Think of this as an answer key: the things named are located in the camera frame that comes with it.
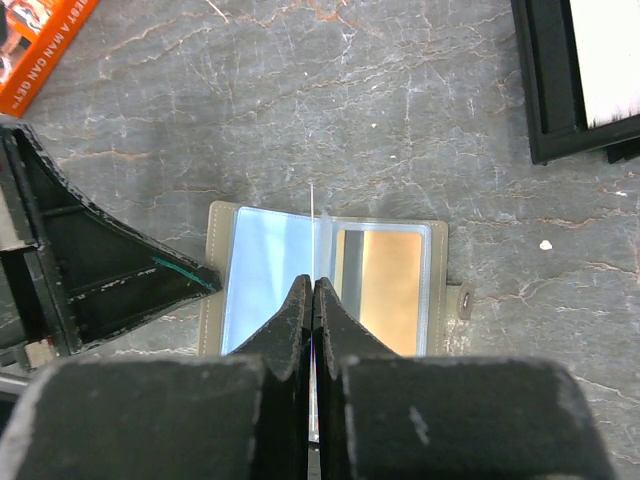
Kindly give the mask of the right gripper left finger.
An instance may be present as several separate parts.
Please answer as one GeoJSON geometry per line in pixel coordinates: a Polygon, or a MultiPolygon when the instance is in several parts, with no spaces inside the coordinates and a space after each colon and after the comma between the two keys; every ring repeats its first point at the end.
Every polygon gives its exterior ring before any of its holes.
{"type": "Polygon", "coordinates": [[[76,358],[30,382],[1,438],[5,479],[303,479],[310,279],[231,354],[76,358]]]}

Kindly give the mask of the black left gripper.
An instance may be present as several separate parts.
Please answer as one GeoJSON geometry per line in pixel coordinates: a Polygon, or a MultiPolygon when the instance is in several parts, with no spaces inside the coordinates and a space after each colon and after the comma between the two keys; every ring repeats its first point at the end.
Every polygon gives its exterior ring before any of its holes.
{"type": "Polygon", "coordinates": [[[17,320],[1,365],[31,372],[221,291],[221,275],[98,207],[32,128],[1,129],[1,271],[17,320]]]}

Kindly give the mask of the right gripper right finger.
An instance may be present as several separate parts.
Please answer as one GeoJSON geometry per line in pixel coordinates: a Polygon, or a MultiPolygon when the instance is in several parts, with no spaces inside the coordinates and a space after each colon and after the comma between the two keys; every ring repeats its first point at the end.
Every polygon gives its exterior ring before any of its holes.
{"type": "Polygon", "coordinates": [[[611,479],[586,398],[536,357],[402,357],[344,309],[313,302],[326,479],[611,479]]]}

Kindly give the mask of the grey card holder wallet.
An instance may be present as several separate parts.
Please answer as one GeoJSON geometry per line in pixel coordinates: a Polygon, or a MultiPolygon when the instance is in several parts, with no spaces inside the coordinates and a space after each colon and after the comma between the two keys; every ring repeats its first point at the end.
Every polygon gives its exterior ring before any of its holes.
{"type": "Polygon", "coordinates": [[[197,351],[248,340],[306,274],[328,278],[347,313],[394,352],[439,355],[449,323],[471,316],[470,284],[447,281],[449,229],[438,220],[313,216],[215,201],[206,260],[222,290],[202,304],[197,351]]]}

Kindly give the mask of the black card tray box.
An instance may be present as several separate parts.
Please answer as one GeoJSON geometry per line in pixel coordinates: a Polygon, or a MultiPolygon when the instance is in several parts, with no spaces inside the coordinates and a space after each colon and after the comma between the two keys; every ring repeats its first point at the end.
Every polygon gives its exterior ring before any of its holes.
{"type": "Polygon", "coordinates": [[[602,150],[610,164],[639,156],[639,116],[588,124],[568,1],[513,1],[531,161],[602,150]]]}

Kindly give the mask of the white card stack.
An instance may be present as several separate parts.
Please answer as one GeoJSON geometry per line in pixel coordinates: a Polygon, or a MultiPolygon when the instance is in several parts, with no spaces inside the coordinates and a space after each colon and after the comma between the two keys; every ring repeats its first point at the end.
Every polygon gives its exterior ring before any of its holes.
{"type": "Polygon", "coordinates": [[[639,113],[639,2],[570,3],[587,125],[639,113]]]}

